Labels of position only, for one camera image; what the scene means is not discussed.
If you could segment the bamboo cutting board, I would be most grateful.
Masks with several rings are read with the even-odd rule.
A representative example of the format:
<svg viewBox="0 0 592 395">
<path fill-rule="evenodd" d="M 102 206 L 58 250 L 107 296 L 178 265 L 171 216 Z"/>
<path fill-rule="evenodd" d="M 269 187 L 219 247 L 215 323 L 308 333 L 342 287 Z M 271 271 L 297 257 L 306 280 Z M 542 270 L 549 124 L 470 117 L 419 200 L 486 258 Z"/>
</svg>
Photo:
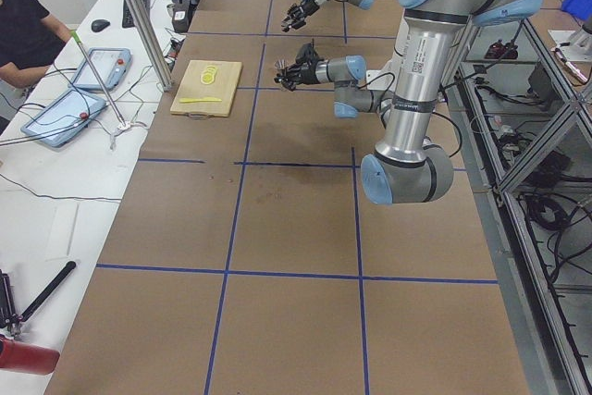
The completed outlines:
<svg viewBox="0 0 592 395">
<path fill-rule="evenodd" d="M 211 84 L 201 83 L 204 69 L 218 66 Z M 172 115 L 228 117 L 241 76 L 242 63 L 217 60 L 191 60 L 182 77 L 170 107 Z M 223 99 L 218 103 L 181 104 L 180 98 L 214 96 Z"/>
</svg>

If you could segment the yellow plastic knife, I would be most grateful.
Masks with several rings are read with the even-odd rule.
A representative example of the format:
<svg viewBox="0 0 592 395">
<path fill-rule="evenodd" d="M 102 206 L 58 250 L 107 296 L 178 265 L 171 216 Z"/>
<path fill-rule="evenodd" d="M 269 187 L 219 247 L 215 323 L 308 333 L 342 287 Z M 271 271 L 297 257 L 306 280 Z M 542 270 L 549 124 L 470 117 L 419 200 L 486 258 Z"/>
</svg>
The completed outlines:
<svg viewBox="0 0 592 395">
<path fill-rule="evenodd" d="M 198 98 L 180 98 L 181 104 L 196 104 L 196 103 L 218 103 L 222 102 L 223 99 L 214 96 L 205 96 Z"/>
</svg>

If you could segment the far teach pendant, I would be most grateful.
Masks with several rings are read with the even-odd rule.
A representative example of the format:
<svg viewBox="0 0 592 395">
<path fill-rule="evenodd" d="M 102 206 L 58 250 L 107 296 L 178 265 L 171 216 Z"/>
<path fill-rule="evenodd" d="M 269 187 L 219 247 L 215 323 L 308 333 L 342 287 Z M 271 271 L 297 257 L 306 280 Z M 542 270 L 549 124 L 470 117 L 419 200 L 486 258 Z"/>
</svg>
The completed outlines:
<svg viewBox="0 0 592 395">
<path fill-rule="evenodd" d="M 128 48 L 94 47 L 88 50 L 88 55 L 108 91 L 119 85 L 131 62 L 131 51 Z M 101 86 L 86 60 L 80 63 L 71 82 L 75 87 L 89 92 L 101 91 Z"/>
</svg>

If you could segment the teach pendant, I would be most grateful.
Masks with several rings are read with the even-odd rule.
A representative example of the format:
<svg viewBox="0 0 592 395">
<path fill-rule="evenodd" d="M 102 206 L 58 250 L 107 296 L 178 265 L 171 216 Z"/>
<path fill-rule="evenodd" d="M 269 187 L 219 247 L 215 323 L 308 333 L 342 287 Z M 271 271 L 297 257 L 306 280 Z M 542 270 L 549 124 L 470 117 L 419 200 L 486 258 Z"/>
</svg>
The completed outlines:
<svg viewBox="0 0 592 395">
<path fill-rule="evenodd" d="M 88 50 L 88 55 L 108 91 L 119 85 L 131 62 L 131 51 L 128 48 L 94 47 Z M 86 60 L 80 63 L 71 82 L 75 87 L 89 92 L 101 91 L 101 86 Z"/>
<path fill-rule="evenodd" d="M 106 100 L 81 90 L 68 89 L 21 127 L 34 141 L 59 148 L 74 139 L 106 107 Z"/>
</svg>

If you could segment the black computer mouse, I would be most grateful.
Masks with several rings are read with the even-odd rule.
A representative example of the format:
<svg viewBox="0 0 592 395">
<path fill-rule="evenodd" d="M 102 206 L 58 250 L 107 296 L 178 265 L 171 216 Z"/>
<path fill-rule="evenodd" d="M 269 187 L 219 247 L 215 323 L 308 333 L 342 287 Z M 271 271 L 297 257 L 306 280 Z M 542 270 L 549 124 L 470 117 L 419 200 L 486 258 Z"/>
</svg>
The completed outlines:
<svg viewBox="0 0 592 395">
<path fill-rule="evenodd" d="M 98 33 L 105 30 L 111 22 L 107 19 L 96 19 L 91 24 L 92 32 Z"/>
</svg>

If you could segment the near teach pendant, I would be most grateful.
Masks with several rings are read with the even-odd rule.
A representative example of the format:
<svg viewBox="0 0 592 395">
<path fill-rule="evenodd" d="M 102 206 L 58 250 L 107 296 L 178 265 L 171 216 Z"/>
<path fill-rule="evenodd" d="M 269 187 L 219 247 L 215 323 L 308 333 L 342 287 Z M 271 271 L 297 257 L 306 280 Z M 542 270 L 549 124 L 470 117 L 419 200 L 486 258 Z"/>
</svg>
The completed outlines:
<svg viewBox="0 0 592 395">
<path fill-rule="evenodd" d="M 74 139 L 106 107 L 106 100 L 81 90 L 68 89 L 21 127 L 34 141 L 59 148 Z"/>
</svg>

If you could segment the person in black shirt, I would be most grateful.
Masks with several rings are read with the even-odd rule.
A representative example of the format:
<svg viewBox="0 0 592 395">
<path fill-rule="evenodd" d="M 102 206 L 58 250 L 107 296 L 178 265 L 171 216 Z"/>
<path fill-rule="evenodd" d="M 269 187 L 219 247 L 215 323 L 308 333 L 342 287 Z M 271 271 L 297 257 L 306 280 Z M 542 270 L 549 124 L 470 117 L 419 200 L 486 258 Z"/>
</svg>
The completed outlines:
<svg viewBox="0 0 592 395">
<path fill-rule="evenodd" d="M 38 0 L 1 0 L 1 80 L 19 89 L 36 84 L 70 38 Z"/>
</svg>

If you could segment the red fire extinguisher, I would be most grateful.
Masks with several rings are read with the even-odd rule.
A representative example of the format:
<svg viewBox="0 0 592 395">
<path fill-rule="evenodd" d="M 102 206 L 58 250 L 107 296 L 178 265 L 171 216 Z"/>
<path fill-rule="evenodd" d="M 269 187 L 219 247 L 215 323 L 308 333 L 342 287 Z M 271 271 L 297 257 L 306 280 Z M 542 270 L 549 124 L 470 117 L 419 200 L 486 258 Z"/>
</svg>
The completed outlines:
<svg viewBox="0 0 592 395">
<path fill-rule="evenodd" d="M 1 336 L 1 368 L 33 375 L 52 373 L 60 352 Z"/>
</svg>

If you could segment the aluminium frame post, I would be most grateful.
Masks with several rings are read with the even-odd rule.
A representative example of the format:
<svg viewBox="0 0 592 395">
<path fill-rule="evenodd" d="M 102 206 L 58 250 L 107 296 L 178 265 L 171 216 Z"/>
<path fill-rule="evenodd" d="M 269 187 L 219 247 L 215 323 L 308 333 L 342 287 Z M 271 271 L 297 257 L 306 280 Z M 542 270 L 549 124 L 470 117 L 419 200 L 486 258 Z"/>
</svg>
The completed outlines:
<svg viewBox="0 0 592 395">
<path fill-rule="evenodd" d="M 128 4 L 135 27 L 140 35 L 146 54 L 154 68 L 164 92 L 172 87 L 172 78 L 164 56 L 161 53 L 149 13 L 142 0 L 125 0 Z"/>
</svg>

